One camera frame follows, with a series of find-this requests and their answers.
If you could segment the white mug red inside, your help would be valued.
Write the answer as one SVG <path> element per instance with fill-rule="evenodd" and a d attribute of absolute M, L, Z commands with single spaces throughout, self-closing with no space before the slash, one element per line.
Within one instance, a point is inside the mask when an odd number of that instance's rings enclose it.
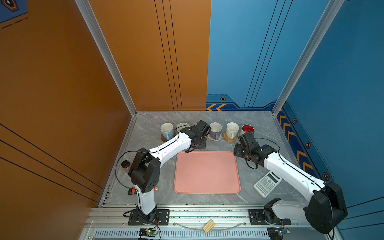
<path fill-rule="evenodd" d="M 251 125 L 243 125 L 240 129 L 239 135 L 246 134 L 248 132 L 253 133 L 255 131 L 254 127 Z"/>

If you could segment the lilac mug white inside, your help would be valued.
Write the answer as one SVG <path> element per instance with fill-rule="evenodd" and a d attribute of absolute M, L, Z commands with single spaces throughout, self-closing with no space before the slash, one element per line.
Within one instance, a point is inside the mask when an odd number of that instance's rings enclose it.
<path fill-rule="evenodd" d="M 209 135 L 212 138 L 217 140 L 219 138 L 220 134 L 222 134 L 222 129 L 223 129 L 222 125 L 219 124 L 219 123 L 214 122 L 214 123 L 210 124 L 210 128 L 211 128 L 211 130 L 210 130 Z"/>

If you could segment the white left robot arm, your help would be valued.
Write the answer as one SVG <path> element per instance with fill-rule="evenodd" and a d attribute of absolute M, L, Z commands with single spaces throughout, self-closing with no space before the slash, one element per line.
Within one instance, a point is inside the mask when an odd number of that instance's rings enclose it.
<path fill-rule="evenodd" d="M 137 151 L 129 169 L 129 176 L 137 191 L 138 209 L 142 215 L 153 215 L 157 207 L 154 188 L 159 182 L 161 167 L 180 152 L 205 149 L 206 142 L 206 137 L 191 139 L 187 134 L 181 133 L 158 147 Z"/>

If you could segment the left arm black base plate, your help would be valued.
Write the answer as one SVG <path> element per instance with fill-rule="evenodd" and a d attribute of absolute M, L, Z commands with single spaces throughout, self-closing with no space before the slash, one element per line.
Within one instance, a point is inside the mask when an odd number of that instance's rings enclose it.
<path fill-rule="evenodd" d="M 130 211 L 129 226 L 167 226 L 170 219 L 170 210 L 168 209 L 154 209 L 148 215 L 143 214 L 139 209 Z"/>

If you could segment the round brown wooden coaster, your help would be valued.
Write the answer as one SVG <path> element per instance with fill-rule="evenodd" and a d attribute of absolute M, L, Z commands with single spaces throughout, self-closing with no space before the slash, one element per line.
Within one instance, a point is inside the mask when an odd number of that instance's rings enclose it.
<path fill-rule="evenodd" d="M 174 135 L 172 136 L 172 138 L 176 137 L 177 136 L 177 133 L 174 133 Z M 163 134 L 161 134 L 161 140 L 166 143 L 168 140 L 164 137 Z"/>

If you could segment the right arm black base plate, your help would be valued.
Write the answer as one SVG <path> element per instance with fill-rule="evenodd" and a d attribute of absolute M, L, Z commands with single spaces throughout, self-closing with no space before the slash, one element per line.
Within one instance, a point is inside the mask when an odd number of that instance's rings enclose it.
<path fill-rule="evenodd" d="M 266 214 L 265 209 L 249 209 L 249 218 L 251 225 L 291 225 L 292 222 L 290 219 L 277 219 L 276 217 L 271 217 L 269 214 Z"/>

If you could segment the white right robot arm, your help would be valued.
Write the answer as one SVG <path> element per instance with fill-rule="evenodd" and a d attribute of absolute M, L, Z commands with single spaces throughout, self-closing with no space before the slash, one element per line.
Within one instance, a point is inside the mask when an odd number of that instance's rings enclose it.
<path fill-rule="evenodd" d="M 329 234 L 348 216 L 342 188 L 335 182 L 326 183 L 304 172 L 269 145 L 252 151 L 236 144 L 234 156 L 253 162 L 270 171 L 294 187 L 304 198 L 302 202 L 273 199 L 264 206 L 267 224 L 273 225 L 283 219 L 309 223 L 322 234 Z"/>

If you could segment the cream multicolour woven coaster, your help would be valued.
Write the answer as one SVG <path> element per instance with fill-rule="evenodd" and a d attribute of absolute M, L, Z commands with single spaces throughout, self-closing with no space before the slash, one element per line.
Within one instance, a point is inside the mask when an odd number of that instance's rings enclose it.
<path fill-rule="evenodd" d="M 217 141 L 220 141 L 222 139 L 222 134 L 220 134 L 219 138 L 216 140 L 214 138 L 212 138 L 210 135 L 207 136 L 207 138 L 211 141 L 214 141 L 214 142 L 217 142 Z"/>

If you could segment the light blue mug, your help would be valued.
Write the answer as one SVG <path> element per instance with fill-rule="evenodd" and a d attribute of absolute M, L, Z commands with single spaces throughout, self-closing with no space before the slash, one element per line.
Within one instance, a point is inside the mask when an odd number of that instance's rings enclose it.
<path fill-rule="evenodd" d="M 166 141 L 169 141 L 174 137 L 174 126 L 171 123 L 164 123 L 161 125 L 161 131 Z"/>

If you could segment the tan rattan coaster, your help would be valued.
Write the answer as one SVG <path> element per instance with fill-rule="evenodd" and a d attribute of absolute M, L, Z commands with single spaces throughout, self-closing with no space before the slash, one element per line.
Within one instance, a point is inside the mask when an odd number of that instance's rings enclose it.
<path fill-rule="evenodd" d="M 226 133 L 226 132 L 224 132 L 224 133 L 222 134 L 222 138 L 223 138 L 223 140 L 225 140 L 225 141 L 228 142 L 228 143 L 234 143 L 234 142 L 238 139 L 237 136 L 235 136 L 233 139 L 229 138 L 229 137 L 227 136 L 227 133 Z"/>

